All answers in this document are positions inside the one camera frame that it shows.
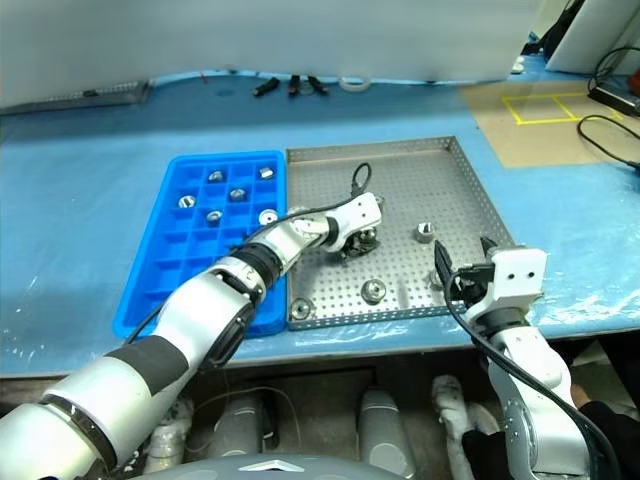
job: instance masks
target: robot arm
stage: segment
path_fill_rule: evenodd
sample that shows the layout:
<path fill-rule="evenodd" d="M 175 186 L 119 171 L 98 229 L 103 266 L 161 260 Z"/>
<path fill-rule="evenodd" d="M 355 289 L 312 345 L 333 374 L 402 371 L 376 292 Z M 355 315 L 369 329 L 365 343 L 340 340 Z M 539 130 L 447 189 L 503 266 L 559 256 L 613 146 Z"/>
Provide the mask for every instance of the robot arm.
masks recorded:
<path fill-rule="evenodd" d="M 380 222 L 374 195 L 363 193 L 251 237 L 177 288 L 151 336 L 106 354 L 49 388 L 38 404 L 0 420 L 0 479 L 74 480 L 124 463 L 204 361 L 231 358 L 256 306 L 305 250 L 338 251 Z"/>
<path fill-rule="evenodd" d="M 467 306 L 466 321 L 499 352 L 573 406 L 571 376 L 562 358 L 525 315 L 542 296 L 546 254 L 530 248 L 498 249 L 483 238 L 487 263 L 463 267 L 453 299 Z M 451 260 L 436 242 L 436 269 L 443 284 Z M 554 402 L 489 359 L 489 378 L 505 412 L 509 470 L 514 479 L 588 476 L 589 452 L 574 423 Z"/>

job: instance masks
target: white sneaker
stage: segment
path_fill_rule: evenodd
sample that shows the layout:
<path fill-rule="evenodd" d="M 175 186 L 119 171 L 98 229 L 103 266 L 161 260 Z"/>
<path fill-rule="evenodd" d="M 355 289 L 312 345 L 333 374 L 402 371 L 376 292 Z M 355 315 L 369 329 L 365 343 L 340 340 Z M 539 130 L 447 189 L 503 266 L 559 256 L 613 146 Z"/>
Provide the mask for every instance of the white sneaker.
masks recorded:
<path fill-rule="evenodd" d="M 485 435 L 493 435 L 500 431 L 496 417 L 491 415 L 491 412 L 479 403 L 467 403 L 467 417 L 469 418 L 471 428 Z"/>
<path fill-rule="evenodd" d="M 442 375 L 433 380 L 431 401 L 447 431 L 447 457 L 454 480 L 474 480 L 462 448 L 462 436 L 471 430 L 462 386 L 456 377 Z"/>
<path fill-rule="evenodd" d="M 452 375 L 441 375 L 433 379 L 431 400 L 447 436 L 459 442 L 465 432 L 471 430 L 462 386 Z"/>

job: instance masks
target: white board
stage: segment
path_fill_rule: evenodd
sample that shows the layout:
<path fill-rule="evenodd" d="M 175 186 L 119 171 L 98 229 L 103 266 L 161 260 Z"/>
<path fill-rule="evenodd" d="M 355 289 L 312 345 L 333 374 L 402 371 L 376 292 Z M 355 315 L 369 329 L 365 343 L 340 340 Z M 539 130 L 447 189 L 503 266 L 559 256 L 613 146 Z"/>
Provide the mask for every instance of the white board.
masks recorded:
<path fill-rule="evenodd" d="M 539 0 L 2 0 L 1 106 L 233 67 L 504 78 Z"/>

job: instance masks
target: white ring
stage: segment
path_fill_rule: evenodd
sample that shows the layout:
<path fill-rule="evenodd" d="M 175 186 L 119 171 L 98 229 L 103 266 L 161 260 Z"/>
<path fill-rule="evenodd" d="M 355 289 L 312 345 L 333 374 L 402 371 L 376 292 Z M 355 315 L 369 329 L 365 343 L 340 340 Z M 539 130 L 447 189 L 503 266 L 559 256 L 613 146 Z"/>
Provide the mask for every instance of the white ring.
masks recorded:
<path fill-rule="evenodd" d="M 366 76 L 359 77 L 361 83 L 349 83 L 345 80 L 345 77 L 338 77 L 338 84 L 345 92 L 359 93 L 368 90 L 371 86 L 371 79 Z"/>

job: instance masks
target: cardboard sheet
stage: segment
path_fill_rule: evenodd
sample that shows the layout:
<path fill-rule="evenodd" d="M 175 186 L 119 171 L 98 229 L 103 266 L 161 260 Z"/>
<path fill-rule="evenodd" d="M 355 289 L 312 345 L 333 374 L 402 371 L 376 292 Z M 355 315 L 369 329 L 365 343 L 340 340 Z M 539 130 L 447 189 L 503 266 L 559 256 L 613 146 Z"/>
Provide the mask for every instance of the cardboard sheet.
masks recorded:
<path fill-rule="evenodd" d="M 640 120 L 586 96 L 585 82 L 499 82 L 461 88 L 473 116 L 505 167 L 588 164 L 608 157 L 578 137 L 578 121 L 590 114 L 618 120 L 640 133 Z M 614 153 L 640 161 L 640 143 L 609 122 L 584 131 Z"/>

